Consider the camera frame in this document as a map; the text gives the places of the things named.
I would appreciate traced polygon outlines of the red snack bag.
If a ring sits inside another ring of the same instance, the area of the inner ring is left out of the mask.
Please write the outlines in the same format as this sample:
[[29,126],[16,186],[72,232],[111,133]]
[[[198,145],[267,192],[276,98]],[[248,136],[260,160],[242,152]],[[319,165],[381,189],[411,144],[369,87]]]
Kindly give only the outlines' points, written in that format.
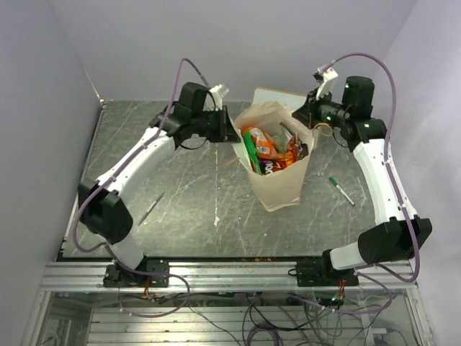
[[261,175],[282,171],[308,156],[307,144],[303,143],[296,135],[282,145],[281,149],[282,151],[278,152],[277,148],[274,147],[275,153],[271,156],[256,153]]

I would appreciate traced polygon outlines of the large green Chiaba chips bag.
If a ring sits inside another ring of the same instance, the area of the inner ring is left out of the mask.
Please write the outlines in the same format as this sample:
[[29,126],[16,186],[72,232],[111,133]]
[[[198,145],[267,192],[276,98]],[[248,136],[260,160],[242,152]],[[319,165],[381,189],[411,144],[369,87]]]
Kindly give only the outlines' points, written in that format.
[[249,131],[243,133],[243,142],[246,147],[253,172],[257,173],[258,175],[262,175],[259,158],[256,155],[256,147],[253,140],[251,139],[251,134]]

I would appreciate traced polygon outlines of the orange mango snack bag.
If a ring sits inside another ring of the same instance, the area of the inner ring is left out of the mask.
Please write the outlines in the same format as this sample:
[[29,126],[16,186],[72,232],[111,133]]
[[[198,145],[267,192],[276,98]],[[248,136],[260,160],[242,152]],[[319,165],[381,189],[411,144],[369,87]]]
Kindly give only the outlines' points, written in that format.
[[261,159],[270,160],[285,160],[287,153],[287,146],[285,148],[277,148],[273,146],[271,136],[261,128],[255,126],[245,126],[241,129],[241,135],[249,131],[251,139],[256,147],[256,155]]

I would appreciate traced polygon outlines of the beige paper bag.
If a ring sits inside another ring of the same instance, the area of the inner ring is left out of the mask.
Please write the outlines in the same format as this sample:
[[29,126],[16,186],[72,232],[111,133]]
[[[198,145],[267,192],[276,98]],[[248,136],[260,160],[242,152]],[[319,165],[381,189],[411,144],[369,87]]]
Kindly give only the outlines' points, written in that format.
[[273,212],[284,207],[300,204],[301,190],[305,173],[313,151],[318,142],[318,134],[303,125],[292,116],[292,111],[277,101],[262,102],[246,108],[234,121],[237,133],[252,125],[269,135],[282,135],[281,124],[299,136],[300,141],[308,146],[308,155],[278,172],[258,174],[253,171],[249,153],[244,143],[232,145],[237,160],[246,170],[251,188],[266,211]]

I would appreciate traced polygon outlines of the yellow green snack packet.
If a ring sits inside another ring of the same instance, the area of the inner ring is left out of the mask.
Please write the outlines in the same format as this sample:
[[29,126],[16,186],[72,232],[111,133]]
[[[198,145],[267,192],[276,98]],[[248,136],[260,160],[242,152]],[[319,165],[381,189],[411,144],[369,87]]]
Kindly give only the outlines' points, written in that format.
[[272,139],[272,143],[274,147],[285,148],[289,140],[291,139],[291,137],[285,134],[277,134],[277,135],[271,136],[271,139]]

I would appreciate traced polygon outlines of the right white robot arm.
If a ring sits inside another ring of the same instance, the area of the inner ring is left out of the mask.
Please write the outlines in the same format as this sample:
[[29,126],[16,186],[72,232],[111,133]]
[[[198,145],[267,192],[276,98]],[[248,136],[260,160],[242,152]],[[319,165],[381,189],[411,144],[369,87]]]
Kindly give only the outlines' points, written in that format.
[[348,77],[342,101],[334,102],[331,90],[336,75],[316,73],[314,77],[319,86],[292,116],[310,129],[323,123],[339,129],[364,175],[376,223],[353,244],[330,250],[330,260],[318,266],[318,279],[333,285],[342,278],[343,270],[415,259],[432,225],[428,218],[419,217],[405,194],[385,140],[386,125],[372,117],[373,81]]

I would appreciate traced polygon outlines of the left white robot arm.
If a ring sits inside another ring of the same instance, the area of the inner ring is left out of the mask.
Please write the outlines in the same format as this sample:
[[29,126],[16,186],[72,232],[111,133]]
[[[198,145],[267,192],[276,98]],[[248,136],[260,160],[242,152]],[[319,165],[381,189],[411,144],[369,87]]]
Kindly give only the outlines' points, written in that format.
[[177,101],[149,122],[138,142],[116,165],[95,180],[78,186],[78,222],[97,235],[122,267],[128,285],[139,286],[147,276],[146,256],[130,232],[133,217],[127,204],[157,164],[183,146],[193,135],[210,143],[240,143],[223,99],[224,84],[206,87],[187,82]]

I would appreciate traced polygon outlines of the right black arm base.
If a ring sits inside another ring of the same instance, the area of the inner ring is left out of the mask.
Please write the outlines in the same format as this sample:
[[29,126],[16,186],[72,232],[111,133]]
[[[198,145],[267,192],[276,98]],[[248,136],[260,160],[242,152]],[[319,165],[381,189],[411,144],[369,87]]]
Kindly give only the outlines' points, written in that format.
[[353,269],[335,270],[330,259],[323,256],[312,256],[301,259],[288,270],[288,275],[296,278],[297,286],[333,287],[343,283],[346,287],[359,285],[359,279]]

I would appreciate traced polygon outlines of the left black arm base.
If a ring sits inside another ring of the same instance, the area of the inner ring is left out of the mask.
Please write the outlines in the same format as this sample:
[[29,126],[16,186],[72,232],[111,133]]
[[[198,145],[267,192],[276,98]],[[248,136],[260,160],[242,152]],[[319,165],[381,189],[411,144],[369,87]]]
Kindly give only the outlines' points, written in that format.
[[118,262],[108,265],[103,278],[105,288],[166,288],[169,284],[169,265],[163,260],[144,258],[136,268],[143,274],[127,270]]

